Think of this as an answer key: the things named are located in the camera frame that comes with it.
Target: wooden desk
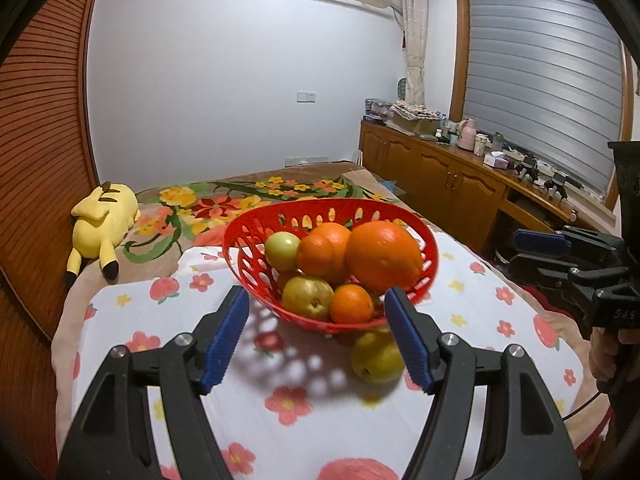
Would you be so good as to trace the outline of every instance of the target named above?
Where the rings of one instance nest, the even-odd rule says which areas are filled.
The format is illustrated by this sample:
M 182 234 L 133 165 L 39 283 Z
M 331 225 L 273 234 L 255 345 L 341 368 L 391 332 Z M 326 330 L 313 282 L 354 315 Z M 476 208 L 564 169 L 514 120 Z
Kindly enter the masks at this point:
M 409 206 L 480 252 L 498 212 L 528 229 L 553 232 L 564 224 L 589 227 L 566 202 L 550 202 L 543 190 L 523 184 L 513 171 L 486 166 L 483 156 L 378 124 L 362 122 L 364 166 L 395 180 Z

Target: fruit basket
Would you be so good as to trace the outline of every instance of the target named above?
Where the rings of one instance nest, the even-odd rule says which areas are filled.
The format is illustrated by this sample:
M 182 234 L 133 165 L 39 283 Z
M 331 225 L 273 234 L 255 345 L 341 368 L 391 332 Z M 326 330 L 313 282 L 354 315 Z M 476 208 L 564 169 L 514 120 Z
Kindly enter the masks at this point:
M 279 318 L 304 330 L 335 335 L 353 330 L 368 330 L 386 323 L 384 317 L 361 324 L 316 321 L 285 310 L 277 291 L 277 271 L 264 256 L 266 239 L 277 231 L 288 231 L 299 238 L 323 222 L 337 222 L 349 229 L 363 222 L 387 220 L 408 226 L 418 236 L 422 272 L 416 285 L 407 290 L 415 304 L 425 297 L 436 275 L 438 248 L 430 229 L 414 213 L 395 204 L 362 198 L 324 198 L 275 203 L 252 209 L 231 221 L 225 231 L 222 252 L 236 278 L 246 290 Z M 238 251 L 238 270 L 231 264 L 230 248 Z

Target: wooden wardrobe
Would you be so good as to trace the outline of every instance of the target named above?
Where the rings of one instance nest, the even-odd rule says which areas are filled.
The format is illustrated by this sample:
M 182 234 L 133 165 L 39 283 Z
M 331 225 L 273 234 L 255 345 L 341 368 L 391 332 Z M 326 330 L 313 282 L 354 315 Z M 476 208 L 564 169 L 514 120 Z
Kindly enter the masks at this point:
M 47 479 L 70 211 L 97 185 L 85 99 L 93 4 L 47 0 L 0 66 L 0 430 Z

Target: stuffed toy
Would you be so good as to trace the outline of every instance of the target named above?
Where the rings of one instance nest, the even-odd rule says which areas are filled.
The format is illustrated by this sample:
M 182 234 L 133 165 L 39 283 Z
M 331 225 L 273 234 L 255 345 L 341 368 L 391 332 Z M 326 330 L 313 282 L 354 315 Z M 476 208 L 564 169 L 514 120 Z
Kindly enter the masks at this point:
M 105 182 L 72 210 L 76 225 L 73 249 L 66 262 L 65 285 L 74 284 L 80 272 L 82 258 L 100 259 L 104 277 L 113 281 L 118 277 L 115 248 L 140 218 L 136 195 L 127 186 Z

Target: window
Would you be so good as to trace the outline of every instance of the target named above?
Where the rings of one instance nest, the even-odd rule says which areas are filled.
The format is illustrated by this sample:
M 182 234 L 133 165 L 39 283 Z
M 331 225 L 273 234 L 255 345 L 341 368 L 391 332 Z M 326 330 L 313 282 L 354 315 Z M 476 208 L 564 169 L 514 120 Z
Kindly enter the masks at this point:
M 607 142 L 623 122 L 621 56 L 591 0 L 468 0 L 462 116 L 605 193 Z

